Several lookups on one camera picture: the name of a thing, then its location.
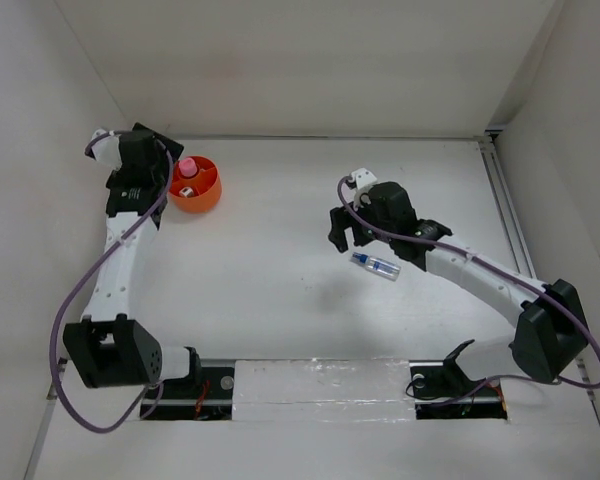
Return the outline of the pink beige stapler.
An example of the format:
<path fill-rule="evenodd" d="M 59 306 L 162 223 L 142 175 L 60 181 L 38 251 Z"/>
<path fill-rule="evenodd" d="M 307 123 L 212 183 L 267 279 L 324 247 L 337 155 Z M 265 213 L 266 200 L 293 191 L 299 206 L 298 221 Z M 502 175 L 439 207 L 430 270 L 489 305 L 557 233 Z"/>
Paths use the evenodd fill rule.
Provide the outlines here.
<path fill-rule="evenodd" d="M 191 187 L 184 187 L 179 191 L 179 195 L 184 198 L 191 198 L 195 196 L 195 191 Z"/>

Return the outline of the clear blue-capped glue bottle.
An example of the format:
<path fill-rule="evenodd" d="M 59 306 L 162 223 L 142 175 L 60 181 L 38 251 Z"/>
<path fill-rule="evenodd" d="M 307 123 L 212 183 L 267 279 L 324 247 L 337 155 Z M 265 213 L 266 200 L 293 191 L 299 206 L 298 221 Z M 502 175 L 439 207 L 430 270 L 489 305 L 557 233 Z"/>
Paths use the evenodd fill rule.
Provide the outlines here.
<path fill-rule="evenodd" d="M 353 252 L 351 261 L 366 271 L 390 281 L 396 281 L 401 272 L 400 266 L 364 253 Z"/>

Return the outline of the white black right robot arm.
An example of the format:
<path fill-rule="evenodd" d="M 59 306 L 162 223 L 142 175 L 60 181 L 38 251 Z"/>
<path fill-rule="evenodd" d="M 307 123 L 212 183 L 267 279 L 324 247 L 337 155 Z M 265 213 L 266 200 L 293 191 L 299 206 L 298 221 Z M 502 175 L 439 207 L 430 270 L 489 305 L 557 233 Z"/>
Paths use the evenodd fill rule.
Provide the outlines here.
<path fill-rule="evenodd" d="M 478 253 L 453 231 L 419 217 L 406 190 L 361 169 L 341 178 L 342 200 L 330 212 L 329 241 L 344 253 L 350 245 L 387 244 L 401 260 L 445 279 L 500 314 L 512 333 L 501 339 L 466 340 L 438 361 L 434 377 L 453 393 L 505 376 L 544 384 L 564 381 L 565 368 L 593 345 L 576 288 L 525 277 Z"/>

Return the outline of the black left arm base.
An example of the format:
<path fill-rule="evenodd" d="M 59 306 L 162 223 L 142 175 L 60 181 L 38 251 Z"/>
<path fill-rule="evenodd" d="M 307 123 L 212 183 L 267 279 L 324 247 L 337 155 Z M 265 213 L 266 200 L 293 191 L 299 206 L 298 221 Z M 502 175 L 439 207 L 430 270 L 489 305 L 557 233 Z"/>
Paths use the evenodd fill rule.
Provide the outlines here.
<path fill-rule="evenodd" d="M 229 421 L 233 414 L 235 360 L 201 359 L 192 347 L 164 348 L 160 387 L 149 390 L 139 416 L 155 421 Z"/>

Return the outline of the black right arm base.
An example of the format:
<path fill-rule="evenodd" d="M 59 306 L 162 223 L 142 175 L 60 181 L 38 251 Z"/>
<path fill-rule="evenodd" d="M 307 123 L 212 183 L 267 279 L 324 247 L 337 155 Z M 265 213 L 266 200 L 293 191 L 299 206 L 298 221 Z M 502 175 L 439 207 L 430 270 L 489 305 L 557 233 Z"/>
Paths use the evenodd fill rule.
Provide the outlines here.
<path fill-rule="evenodd" d="M 471 380 L 457 359 L 472 343 L 474 340 L 461 343 L 442 360 L 409 362 L 405 395 L 414 400 L 417 420 L 508 419 L 498 383 L 468 395 L 479 381 Z"/>

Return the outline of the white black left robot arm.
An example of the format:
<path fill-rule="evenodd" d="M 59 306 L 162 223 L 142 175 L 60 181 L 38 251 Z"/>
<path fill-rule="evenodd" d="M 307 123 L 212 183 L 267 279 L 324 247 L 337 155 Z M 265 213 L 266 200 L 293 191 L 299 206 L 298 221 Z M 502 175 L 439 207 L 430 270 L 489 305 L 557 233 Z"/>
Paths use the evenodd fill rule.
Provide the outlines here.
<path fill-rule="evenodd" d="M 65 325 L 62 340 L 88 388 L 168 382 L 188 397 L 202 387 L 196 350 L 162 345 L 136 318 L 142 271 L 183 150 L 141 123 L 128 131 L 98 130 L 86 149 L 111 168 L 104 259 L 80 321 Z"/>

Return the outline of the orange ribbed round container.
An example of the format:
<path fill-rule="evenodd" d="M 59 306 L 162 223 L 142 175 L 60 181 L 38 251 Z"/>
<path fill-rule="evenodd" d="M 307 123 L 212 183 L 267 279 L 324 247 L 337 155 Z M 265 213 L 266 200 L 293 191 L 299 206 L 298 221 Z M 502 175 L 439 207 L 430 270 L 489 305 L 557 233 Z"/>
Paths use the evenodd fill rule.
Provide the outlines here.
<path fill-rule="evenodd" d="M 203 214 L 213 209 L 222 195 L 222 183 L 219 170 L 215 163 L 203 156 L 189 156 L 196 160 L 199 172 L 194 178 L 183 178 L 179 175 L 178 160 L 172 175 L 169 189 L 170 199 L 183 212 L 190 214 Z M 179 191 L 184 187 L 191 187 L 195 196 L 184 198 Z"/>

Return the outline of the white foam block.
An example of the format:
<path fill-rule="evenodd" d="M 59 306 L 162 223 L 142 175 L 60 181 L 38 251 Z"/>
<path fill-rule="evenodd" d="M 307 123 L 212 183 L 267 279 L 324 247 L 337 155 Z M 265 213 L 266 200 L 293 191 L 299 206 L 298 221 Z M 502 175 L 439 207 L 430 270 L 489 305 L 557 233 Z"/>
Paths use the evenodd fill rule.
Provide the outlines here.
<path fill-rule="evenodd" d="M 409 363 L 372 360 L 259 360 L 236 363 L 232 419 L 240 422 L 404 423 Z"/>

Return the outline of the aluminium side rail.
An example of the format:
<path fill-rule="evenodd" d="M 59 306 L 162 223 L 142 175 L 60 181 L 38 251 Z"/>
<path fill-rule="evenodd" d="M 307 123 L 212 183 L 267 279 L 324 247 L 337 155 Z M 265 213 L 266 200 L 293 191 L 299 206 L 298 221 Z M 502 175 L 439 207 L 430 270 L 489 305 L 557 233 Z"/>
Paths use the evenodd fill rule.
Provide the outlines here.
<path fill-rule="evenodd" d="M 532 278 L 536 271 L 499 160 L 495 140 L 501 130 L 488 129 L 479 140 L 480 152 L 501 218 L 515 269 Z"/>

